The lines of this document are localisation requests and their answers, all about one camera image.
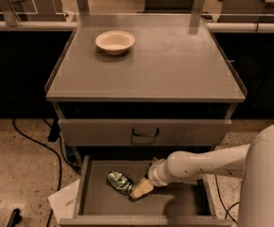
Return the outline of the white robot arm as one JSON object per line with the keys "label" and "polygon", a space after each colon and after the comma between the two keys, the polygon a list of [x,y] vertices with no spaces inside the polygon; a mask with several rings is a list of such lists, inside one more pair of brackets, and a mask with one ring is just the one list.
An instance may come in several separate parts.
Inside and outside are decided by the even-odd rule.
{"label": "white robot arm", "polygon": [[274,227],[274,125],[248,145],[205,153],[175,151],[165,159],[155,159],[130,195],[137,200],[156,187],[204,174],[242,180],[238,227]]}

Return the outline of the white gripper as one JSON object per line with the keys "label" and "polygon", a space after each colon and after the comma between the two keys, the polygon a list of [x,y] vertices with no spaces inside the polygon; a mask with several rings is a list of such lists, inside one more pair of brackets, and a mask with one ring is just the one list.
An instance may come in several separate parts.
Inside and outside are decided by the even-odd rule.
{"label": "white gripper", "polygon": [[154,158],[148,168],[148,179],[143,178],[140,182],[135,184],[129,195],[133,199],[138,200],[143,195],[151,192],[154,189],[154,186],[167,186],[168,181],[166,176],[165,163],[165,159]]}

